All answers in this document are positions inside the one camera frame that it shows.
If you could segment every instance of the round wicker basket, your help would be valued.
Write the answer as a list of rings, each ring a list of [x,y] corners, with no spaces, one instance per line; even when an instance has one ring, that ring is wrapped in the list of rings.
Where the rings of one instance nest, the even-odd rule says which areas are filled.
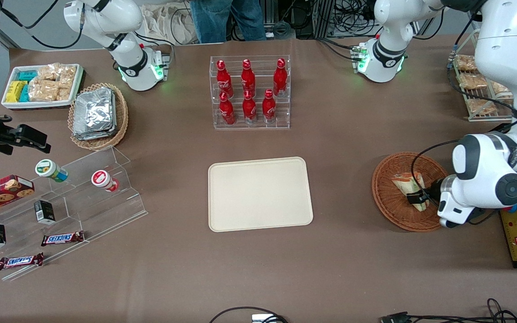
[[[410,164],[416,155],[395,153],[382,160],[372,175],[372,196],[382,214],[398,227],[414,232],[434,231],[442,227],[438,222],[436,206],[430,203],[425,211],[416,210],[390,180],[395,174],[410,172]],[[414,164],[414,171],[422,173],[427,187],[433,181],[448,176],[440,164],[424,155]]]
[[[117,111],[117,127],[119,129],[113,137],[105,137],[92,140],[79,140],[72,135],[71,141],[73,141],[76,145],[78,145],[81,148],[98,151],[110,145],[115,146],[119,143],[119,141],[121,141],[121,139],[123,139],[125,132],[127,132],[127,126],[129,125],[129,110],[127,109],[127,102],[125,102],[123,94],[121,94],[121,91],[116,86],[106,83],[93,84],[91,86],[84,88],[83,90],[81,90],[81,92],[94,91],[103,86],[108,87],[111,90],[113,90],[113,92],[115,92],[115,109]],[[71,102],[71,106],[69,108],[69,119],[67,119],[67,126],[69,127],[69,130],[71,132],[73,132],[74,105],[75,102]]]

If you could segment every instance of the robotic arm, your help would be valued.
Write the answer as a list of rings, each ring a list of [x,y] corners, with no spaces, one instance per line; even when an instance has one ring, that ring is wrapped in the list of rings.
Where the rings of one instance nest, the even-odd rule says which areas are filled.
[[[140,47],[132,35],[142,23],[132,0],[75,0],[65,4],[63,15],[71,29],[82,29],[111,53],[133,90],[149,90],[163,79],[161,52]]]
[[[430,196],[440,202],[440,223],[455,227],[483,209],[517,204],[517,0],[378,0],[375,16],[384,32],[361,44],[368,55],[359,72],[375,82],[391,80],[412,39],[409,23],[433,17],[444,6],[482,12],[476,65],[484,76],[511,90],[515,107],[515,124],[508,133],[466,135],[458,141],[452,154],[456,174],[429,188]]]

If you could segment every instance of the person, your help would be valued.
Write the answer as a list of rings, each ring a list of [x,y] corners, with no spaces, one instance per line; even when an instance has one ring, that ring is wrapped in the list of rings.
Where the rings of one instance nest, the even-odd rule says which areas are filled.
[[[190,4],[197,37],[202,44],[226,41],[230,12],[246,41],[267,39],[259,0],[191,0]]]

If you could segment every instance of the red bottle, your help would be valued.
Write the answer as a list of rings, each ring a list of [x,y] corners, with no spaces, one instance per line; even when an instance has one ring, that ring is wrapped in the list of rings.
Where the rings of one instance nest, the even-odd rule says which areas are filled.
[[[230,74],[224,67],[224,61],[217,61],[217,82],[221,92],[225,92],[228,98],[232,98],[234,91],[232,90],[232,82],[230,81]]]
[[[254,91],[254,86],[256,85],[256,81],[254,79],[254,72],[252,68],[250,68],[250,61],[245,59],[242,61],[242,90],[250,91],[251,96],[254,98],[256,92]]]
[[[221,104],[219,104],[219,109],[221,110],[221,116],[224,119],[224,122],[228,125],[234,125],[237,122],[236,117],[234,116],[234,110],[232,109],[232,103],[227,98],[227,94],[225,92],[221,92],[219,96],[221,98]]]
[[[287,77],[289,74],[285,68],[286,62],[284,59],[279,58],[276,62],[276,71],[275,71],[275,86],[273,87],[273,92],[275,96],[286,96],[287,95]]]
[[[264,92],[264,100],[263,100],[263,116],[264,122],[273,123],[276,120],[275,116],[275,108],[276,102],[275,99],[272,98],[272,90],[269,88]]]
[[[245,122],[252,125],[257,119],[257,105],[250,91],[245,91],[245,100],[242,101],[242,112],[245,114]]]

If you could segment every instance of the foil-wrapped item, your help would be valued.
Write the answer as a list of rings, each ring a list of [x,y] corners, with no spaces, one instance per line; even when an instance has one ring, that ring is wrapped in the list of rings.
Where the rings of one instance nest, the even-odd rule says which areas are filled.
[[[73,136],[79,140],[110,137],[117,133],[115,94],[101,87],[79,94],[74,104]]]

